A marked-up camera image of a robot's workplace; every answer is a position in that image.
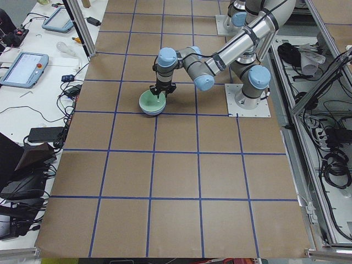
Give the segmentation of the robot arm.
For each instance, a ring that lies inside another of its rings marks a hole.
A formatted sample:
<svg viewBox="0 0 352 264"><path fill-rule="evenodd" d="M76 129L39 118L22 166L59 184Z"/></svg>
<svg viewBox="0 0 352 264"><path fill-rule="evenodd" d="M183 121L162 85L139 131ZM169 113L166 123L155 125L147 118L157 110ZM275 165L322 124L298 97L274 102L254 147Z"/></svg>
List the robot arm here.
<svg viewBox="0 0 352 264"><path fill-rule="evenodd" d="M230 1L227 17L223 23L228 31L235 31L244 26L246 19L245 3L246 0Z"/></svg>
<svg viewBox="0 0 352 264"><path fill-rule="evenodd" d="M244 26L219 51L202 55L196 46L174 50L164 47L153 65L156 84L150 86L153 95L171 94L176 69L185 69L195 86L206 91L214 85L214 77L246 52L255 52L262 39L268 39L291 16L296 1L246 1Z"/></svg>

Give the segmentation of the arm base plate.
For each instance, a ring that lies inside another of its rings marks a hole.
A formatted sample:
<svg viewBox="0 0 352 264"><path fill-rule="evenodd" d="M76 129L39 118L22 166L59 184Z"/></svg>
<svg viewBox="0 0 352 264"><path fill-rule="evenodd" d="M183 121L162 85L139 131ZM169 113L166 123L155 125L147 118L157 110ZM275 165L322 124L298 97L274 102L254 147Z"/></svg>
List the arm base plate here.
<svg viewBox="0 0 352 264"><path fill-rule="evenodd" d="M230 27L227 26L226 22L228 22L227 15L216 15L216 28L218 36L233 36L234 32L230 30Z"/></svg>
<svg viewBox="0 0 352 264"><path fill-rule="evenodd" d="M229 117L270 118L271 113L265 92L251 99L243 94L242 84L225 84L225 95Z"/></svg>

